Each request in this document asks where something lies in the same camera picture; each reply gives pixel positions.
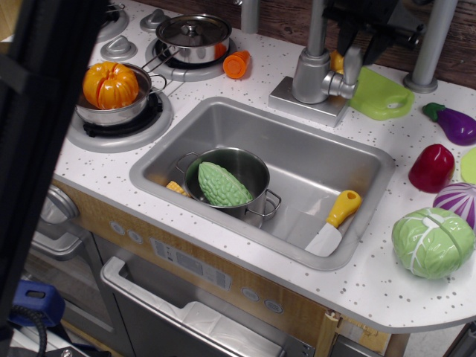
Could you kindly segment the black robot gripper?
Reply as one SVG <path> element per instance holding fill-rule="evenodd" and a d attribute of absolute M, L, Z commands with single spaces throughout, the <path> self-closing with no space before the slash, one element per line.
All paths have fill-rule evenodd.
<path fill-rule="evenodd" d="M 363 65 L 372 65 L 384 53 L 389 38 L 411 47 L 426 31 L 425 24 L 413 16 L 402 1 L 328 1 L 324 17 L 338 23 L 337 51 L 342 56 L 358 32 L 374 34 L 364 53 Z"/>

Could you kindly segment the black foreground robot arm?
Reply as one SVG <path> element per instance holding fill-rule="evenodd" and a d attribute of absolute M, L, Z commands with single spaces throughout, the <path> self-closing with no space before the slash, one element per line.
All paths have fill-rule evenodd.
<path fill-rule="evenodd" d="M 40 205 L 60 152 L 79 83 L 80 70 L 92 48 L 104 1 L 27 1 L 20 10 L 10 50 L 1 56 L 1 319 L 10 314 Z M 245 237 L 232 222 L 219 233 L 210 221 L 203 230 L 162 225 L 142 213 L 129 217 L 151 228 L 156 239 L 182 250 L 202 248 L 234 261 L 270 281 L 271 287 L 296 293 L 296 307 L 310 303 L 332 309 L 367 324 L 367 316 L 345 307 L 334 296 L 312 292 L 296 281 L 296 271 L 280 270 L 287 256 L 278 241 L 256 232 L 262 250 L 258 260 L 243 251 Z"/>

